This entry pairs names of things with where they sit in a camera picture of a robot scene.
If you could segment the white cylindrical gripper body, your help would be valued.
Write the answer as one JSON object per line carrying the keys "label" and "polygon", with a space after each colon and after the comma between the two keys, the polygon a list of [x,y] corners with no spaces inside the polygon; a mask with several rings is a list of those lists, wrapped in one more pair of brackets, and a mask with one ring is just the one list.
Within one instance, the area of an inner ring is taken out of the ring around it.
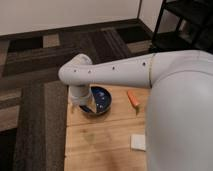
{"label": "white cylindrical gripper body", "polygon": [[91,100],[91,89],[88,85],[70,86],[68,97],[74,105],[85,106]]}

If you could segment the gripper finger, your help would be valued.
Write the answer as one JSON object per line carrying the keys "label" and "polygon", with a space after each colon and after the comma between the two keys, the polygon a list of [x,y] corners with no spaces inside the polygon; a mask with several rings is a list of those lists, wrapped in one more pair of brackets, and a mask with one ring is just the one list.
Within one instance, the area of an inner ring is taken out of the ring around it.
{"label": "gripper finger", "polygon": [[86,112],[86,113],[94,113],[94,111],[92,111],[89,107],[87,107],[87,106],[80,106],[80,108],[84,111],[84,112]]}

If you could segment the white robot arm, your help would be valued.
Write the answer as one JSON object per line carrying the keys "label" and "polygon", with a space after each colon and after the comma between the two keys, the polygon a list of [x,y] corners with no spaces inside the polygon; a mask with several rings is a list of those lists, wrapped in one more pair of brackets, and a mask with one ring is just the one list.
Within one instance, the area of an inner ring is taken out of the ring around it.
{"label": "white robot arm", "polygon": [[95,64],[78,54],[58,71],[69,97],[85,105],[92,84],[148,88],[148,171],[213,171],[213,54],[158,52]]}

